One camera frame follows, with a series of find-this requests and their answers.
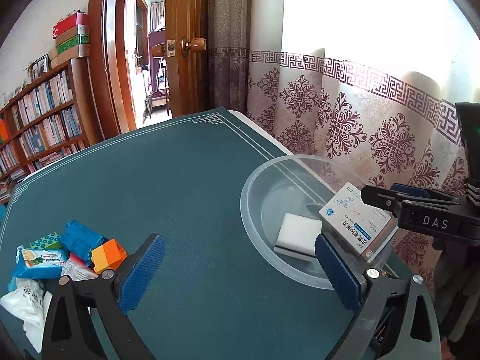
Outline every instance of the window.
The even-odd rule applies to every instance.
[[[145,0],[135,0],[135,40],[136,48],[136,68],[140,73],[141,66],[148,64],[148,7]]]

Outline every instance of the green dotted box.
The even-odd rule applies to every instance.
[[[63,245],[60,242],[60,235],[52,233],[32,242],[30,247],[35,251],[42,251],[45,249],[61,249]]]

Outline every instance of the gray curtain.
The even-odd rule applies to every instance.
[[[150,3],[150,30],[153,31],[160,23],[160,15],[165,18],[165,1]]]
[[[210,106],[247,111],[251,0],[209,0]]]

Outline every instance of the molecule graphic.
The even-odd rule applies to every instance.
[[[351,196],[347,196],[345,198],[345,200],[340,200],[340,199],[336,199],[335,200],[335,203],[337,204],[341,204],[342,206],[344,206],[345,208],[348,208],[347,204],[348,202],[351,202],[353,200],[353,198]]]

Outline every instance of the bookshelf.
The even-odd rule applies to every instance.
[[[49,95],[38,94],[46,87]],[[0,119],[9,136],[0,143],[0,204],[5,204],[10,195],[3,188],[11,192],[33,171],[103,140],[87,58],[70,59],[44,73],[9,100]]]

